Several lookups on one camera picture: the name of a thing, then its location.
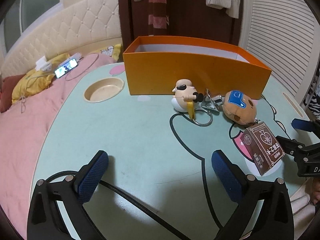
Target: louvered closet door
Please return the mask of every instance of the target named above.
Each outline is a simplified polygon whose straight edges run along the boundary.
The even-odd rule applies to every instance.
[[[303,0],[252,0],[247,50],[301,103],[319,59],[319,25]]]

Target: human hand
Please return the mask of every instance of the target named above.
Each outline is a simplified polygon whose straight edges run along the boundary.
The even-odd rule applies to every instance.
[[[311,200],[314,205],[320,202],[320,178],[313,178]]]

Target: brown plush toy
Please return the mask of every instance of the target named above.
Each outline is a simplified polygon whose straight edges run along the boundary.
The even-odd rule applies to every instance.
[[[257,116],[257,108],[251,98],[238,90],[228,92],[223,102],[225,115],[240,125],[253,125]]]

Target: orange box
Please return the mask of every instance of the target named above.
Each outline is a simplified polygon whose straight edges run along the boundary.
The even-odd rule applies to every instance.
[[[224,96],[240,90],[259,99],[271,69],[238,46],[177,36],[138,37],[123,53],[131,95],[172,95],[177,80]]]

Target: smartphone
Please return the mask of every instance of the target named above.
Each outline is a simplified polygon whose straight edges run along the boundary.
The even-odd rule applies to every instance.
[[[64,74],[66,74],[69,71],[71,71],[71,69],[73,69],[77,65],[78,65],[77,61],[73,58],[72,60],[68,61],[67,63],[65,63],[64,65],[59,67],[54,73],[56,74],[57,78],[60,78]]]

